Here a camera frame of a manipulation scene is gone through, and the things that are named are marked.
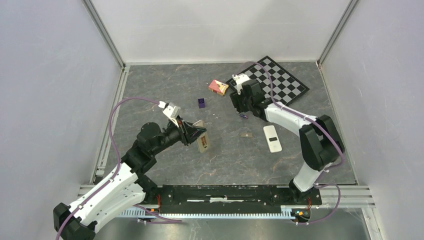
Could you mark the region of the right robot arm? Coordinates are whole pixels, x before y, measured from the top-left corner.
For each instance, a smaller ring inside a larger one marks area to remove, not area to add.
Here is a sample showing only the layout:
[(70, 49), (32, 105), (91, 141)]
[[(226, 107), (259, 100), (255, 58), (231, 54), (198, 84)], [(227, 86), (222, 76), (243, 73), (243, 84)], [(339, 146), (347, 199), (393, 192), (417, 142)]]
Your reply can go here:
[(345, 146), (334, 121), (328, 115), (307, 115), (266, 97), (260, 83), (245, 74), (233, 75), (229, 84), (234, 88), (230, 99), (237, 112), (251, 112), (299, 137), (304, 163), (289, 183), (288, 196), (293, 203), (302, 204), (322, 172), (337, 159), (345, 160)]

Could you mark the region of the red and white remote control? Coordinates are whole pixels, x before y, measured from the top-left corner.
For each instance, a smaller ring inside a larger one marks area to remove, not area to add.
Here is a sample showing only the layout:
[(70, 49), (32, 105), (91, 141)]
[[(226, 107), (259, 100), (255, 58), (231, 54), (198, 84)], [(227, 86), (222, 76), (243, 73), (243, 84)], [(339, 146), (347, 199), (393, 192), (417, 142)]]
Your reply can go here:
[(266, 138), (266, 142), (271, 153), (278, 153), (282, 151), (282, 145), (278, 138), (277, 131), (273, 125), (267, 125), (263, 127), (263, 132)]

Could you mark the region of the beige battery cover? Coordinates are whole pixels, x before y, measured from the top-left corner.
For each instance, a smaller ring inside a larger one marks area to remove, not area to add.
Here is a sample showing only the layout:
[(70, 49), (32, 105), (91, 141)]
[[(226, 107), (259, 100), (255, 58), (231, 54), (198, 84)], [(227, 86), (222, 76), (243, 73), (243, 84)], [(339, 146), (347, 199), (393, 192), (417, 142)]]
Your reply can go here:
[(253, 134), (252, 134), (252, 133), (250, 133), (250, 132), (242, 132), (242, 133), (240, 134), (240, 136), (241, 136), (242, 138), (252, 138), (252, 137), (253, 137)]

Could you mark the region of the purple plastic block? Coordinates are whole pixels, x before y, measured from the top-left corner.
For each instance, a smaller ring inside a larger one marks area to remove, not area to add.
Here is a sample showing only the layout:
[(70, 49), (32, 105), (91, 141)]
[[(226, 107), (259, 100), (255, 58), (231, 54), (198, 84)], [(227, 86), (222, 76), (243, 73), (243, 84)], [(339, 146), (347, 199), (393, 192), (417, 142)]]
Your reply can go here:
[(198, 101), (198, 107), (200, 109), (203, 109), (203, 108), (206, 107), (206, 102), (205, 102), (205, 99), (204, 98), (199, 98), (197, 101)]

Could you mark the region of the black and white chessboard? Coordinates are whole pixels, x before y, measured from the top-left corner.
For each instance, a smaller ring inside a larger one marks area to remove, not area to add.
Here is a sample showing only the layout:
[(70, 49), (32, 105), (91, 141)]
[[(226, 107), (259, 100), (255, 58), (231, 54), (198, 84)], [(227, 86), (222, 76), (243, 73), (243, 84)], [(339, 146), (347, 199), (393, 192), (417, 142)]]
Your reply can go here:
[(271, 57), (265, 56), (239, 72), (257, 80), (265, 97), (289, 106), (310, 89)]

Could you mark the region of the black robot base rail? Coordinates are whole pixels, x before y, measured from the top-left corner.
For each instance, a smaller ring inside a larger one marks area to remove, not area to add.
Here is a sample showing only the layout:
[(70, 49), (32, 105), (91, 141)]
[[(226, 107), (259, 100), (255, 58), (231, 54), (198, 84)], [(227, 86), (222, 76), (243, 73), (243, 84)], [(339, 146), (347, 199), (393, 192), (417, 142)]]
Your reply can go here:
[(148, 209), (169, 219), (289, 219), (323, 203), (319, 189), (298, 193), (292, 183), (151, 186), (142, 201), (123, 217), (153, 218)]

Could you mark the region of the red playing card box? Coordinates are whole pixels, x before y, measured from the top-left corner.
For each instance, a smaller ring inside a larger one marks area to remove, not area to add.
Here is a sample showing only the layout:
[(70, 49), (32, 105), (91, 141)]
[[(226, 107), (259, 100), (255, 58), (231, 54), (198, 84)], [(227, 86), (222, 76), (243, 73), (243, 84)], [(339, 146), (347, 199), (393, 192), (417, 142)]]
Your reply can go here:
[(208, 86), (208, 89), (220, 96), (224, 96), (227, 89), (229, 88), (229, 85), (223, 82), (220, 82), (216, 79), (212, 80), (211, 83)]

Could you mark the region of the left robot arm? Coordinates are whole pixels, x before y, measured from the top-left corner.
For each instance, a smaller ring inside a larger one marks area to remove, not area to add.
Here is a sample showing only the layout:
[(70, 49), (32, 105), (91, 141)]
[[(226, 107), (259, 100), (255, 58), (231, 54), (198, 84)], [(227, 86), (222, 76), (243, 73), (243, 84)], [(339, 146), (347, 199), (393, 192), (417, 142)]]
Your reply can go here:
[(156, 155), (177, 142), (190, 145), (206, 131), (180, 117), (176, 122), (168, 121), (163, 129), (155, 122), (144, 124), (132, 147), (106, 178), (71, 204), (59, 203), (53, 209), (56, 239), (92, 240), (124, 210), (142, 202), (153, 203), (158, 186), (146, 172), (157, 163)]

